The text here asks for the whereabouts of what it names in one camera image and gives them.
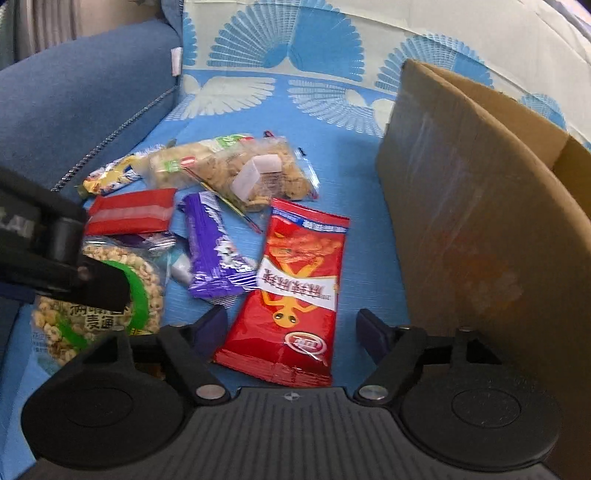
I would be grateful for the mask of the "purple wafer snack pack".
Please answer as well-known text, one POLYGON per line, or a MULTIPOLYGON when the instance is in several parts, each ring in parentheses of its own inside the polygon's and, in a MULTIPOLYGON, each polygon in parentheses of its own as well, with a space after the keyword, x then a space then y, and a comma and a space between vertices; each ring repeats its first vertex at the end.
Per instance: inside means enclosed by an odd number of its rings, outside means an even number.
POLYGON ((190 252, 193 298, 213 300, 256 290, 256 268, 228 236, 214 193, 202 191, 181 200, 190 252))

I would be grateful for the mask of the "red chips snack bag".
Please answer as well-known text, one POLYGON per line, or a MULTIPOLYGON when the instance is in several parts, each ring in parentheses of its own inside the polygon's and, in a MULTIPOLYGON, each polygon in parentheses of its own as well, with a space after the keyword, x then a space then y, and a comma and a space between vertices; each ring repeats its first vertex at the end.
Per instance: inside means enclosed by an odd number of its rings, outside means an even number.
POLYGON ((216 364, 294 388, 329 387, 349 218, 274 199, 256 289, 216 364))

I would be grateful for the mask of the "round puffed grain cake pack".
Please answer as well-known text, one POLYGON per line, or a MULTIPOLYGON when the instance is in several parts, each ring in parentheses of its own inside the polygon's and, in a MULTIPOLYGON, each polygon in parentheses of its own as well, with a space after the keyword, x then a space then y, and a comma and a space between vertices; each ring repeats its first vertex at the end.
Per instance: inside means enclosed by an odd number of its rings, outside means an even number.
POLYGON ((80 296, 66 300, 36 299, 31 315, 33 352, 50 374, 106 333, 149 335, 161 327, 169 264, 164 248, 91 237, 82 254, 106 266, 113 281, 92 282, 80 296))

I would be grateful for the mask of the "red white striped snack pack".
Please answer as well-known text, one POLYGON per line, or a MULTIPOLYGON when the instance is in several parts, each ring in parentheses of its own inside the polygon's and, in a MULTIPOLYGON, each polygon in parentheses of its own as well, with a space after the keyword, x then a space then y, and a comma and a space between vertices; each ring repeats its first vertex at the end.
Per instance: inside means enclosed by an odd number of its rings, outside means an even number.
POLYGON ((174 188, 98 197, 88 209, 87 236, 167 231, 175 210, 174 188))

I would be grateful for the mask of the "yellow blue snack bar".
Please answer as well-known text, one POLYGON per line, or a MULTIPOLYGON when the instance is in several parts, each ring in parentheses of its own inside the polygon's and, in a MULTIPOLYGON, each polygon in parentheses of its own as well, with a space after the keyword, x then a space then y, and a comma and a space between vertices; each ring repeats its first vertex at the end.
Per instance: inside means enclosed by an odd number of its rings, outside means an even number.
POLYGON ((162 144, 157 144, 138 150, 94 170, 77 186, 77 193, 82 199, 106 196, 138 181, 141 178, 137 172, 140 160, 162 148, 162 144))

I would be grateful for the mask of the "green label white puffs pack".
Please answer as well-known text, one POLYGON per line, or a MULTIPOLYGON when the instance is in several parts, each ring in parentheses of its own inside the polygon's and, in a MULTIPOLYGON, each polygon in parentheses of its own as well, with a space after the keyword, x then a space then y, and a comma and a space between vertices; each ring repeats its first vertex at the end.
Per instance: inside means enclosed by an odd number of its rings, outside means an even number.
POLYGON ((135 171, 149 189, 185 189, 194 182, 189 170, 197 172, 198 166, 242 140, 252 140, 252 135, 231 134, 163 147, 138 160, 135 171))

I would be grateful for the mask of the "brown cardboard box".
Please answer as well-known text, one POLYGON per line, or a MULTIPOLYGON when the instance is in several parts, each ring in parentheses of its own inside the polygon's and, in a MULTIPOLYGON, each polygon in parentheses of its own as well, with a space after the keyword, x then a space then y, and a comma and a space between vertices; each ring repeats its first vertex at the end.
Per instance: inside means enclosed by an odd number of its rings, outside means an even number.
POLYGON ((507 95, 404 62, 377 156, 412 322, 480 330, 558 400, 590 475, 590 154, 507 95))

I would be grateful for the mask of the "clear bag brown biscuits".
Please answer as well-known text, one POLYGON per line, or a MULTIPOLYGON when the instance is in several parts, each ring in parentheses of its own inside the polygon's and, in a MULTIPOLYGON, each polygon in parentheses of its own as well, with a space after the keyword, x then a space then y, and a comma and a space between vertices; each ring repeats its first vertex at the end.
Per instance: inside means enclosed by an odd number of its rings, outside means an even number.
POLYGON ((315 200, 320 189, 314 168, 283 137, 239 140, 196 160, 189 169, 245 213, 263 210, 274 198, 315 200))

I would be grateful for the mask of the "grey ribbed curtain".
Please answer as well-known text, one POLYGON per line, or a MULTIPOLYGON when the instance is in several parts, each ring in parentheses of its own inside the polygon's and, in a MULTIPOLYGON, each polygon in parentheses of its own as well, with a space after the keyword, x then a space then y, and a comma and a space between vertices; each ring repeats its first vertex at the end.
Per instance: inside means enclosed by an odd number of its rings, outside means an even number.
POLYGON ((2 1, 1 69, 73 40, 77 1, 2 1))

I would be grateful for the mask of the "blue white fan pattern cloth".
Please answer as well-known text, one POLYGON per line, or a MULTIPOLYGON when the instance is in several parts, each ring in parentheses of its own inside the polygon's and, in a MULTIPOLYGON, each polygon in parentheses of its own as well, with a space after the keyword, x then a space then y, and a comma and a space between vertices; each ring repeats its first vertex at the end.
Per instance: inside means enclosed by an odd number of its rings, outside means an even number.
MULTIPOLYGON (((228 402, 191 403, 157 335, 209 309, 179 292, 155 334, 115 331, 32 393, 28 479, 565 479, 550 464, 563 411, 480 330, 432 334, 410 317, 377 156, 407 60, 516 100, 578 140, 590 125, 590 51, 554 42, 544 2, 183 1, 177 98, 129 152, 231 134, 283 137, 320 181, 294 202, 349 218, 332 384, 294 388, 218 365, 228 402), (388 405, 353 393, 376 369, 356 337, 369 309, 427 333, 422 372, 388 405)), ((587 144, 579 142, 590 154, 587 144)))

